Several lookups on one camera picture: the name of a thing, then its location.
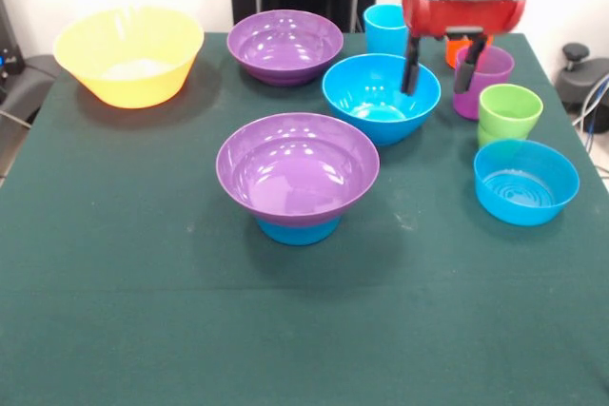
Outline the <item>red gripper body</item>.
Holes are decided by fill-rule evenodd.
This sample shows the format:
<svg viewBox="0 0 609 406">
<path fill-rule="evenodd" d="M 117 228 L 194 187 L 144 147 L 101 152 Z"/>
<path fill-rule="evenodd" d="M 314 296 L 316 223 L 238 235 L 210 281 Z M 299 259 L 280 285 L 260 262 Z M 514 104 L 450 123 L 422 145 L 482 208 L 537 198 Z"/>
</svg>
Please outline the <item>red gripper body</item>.
<svg viewBox="0 0 609 406">
<path fill-rule="evenodd" d="M 526 0 L 402 0 L 409 41 L 505 34 L 519 23 Z"/>
</svg>

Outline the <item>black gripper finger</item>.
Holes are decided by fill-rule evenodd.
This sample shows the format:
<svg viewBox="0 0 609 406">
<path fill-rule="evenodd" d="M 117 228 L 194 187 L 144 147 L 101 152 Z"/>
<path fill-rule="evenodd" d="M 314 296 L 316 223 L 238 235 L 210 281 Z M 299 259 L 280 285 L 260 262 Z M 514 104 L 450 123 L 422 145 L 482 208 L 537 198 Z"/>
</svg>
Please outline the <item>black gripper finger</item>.
<svg viewBox="0 0 609 406">
<path fill-rule="evenodd" d="M 486 47 L 487 39 L 486 35 L 473 37 L 461 64 L 456 66 L 457 74 L 453 86 L 456 94 L 462 94 L 469 90 L 478 61 Z"/>
<path fill-rule="evenodd" d="M 409 35 L 405 50 L 405 67 L 403 72 L 402 93 L 413 95 L 419 75 L 420 40 L 416 35 Z"/>
</svg>

